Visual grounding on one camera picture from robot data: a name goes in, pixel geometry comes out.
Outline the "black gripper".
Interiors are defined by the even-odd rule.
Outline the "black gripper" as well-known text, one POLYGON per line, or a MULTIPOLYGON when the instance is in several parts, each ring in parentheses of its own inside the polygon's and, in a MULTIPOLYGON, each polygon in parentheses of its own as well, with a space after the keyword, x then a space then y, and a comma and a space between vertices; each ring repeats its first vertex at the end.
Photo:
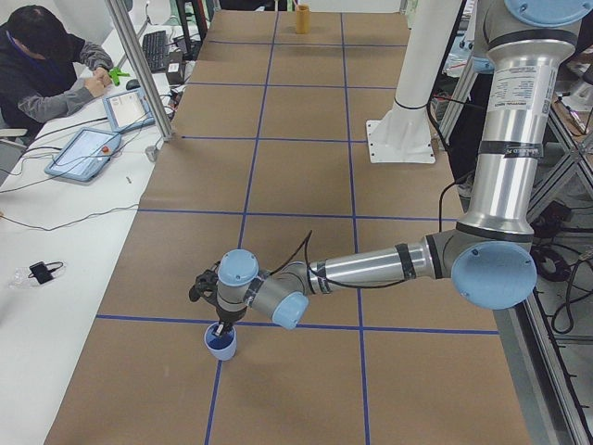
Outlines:
POLYGON ((220 337, 223 332, 230 334, 233 331, 233 325, 241 320, 240 311, 227 311, 222 307, 217 307, 216 313, 219 316, 219 324, 213 331, 215 337, 220 337))

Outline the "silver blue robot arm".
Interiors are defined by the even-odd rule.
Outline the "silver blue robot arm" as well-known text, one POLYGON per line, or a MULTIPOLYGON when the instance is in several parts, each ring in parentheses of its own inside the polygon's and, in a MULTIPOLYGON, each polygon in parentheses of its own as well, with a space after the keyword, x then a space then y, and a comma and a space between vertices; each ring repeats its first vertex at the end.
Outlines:
POLYGON ((470 206, 454 229, 412 244, 269 272, 249 251, 226 253, 213 302, 216 336, 247 310, 292 329, 309 296, 342 288, 384 288, 427 276, 448 278, 472 304, 490 310, 529 297, 536 266, 526 219, 559 66, 576 48, 588 1, 483 1, 475 48, 494 69, 470 206))

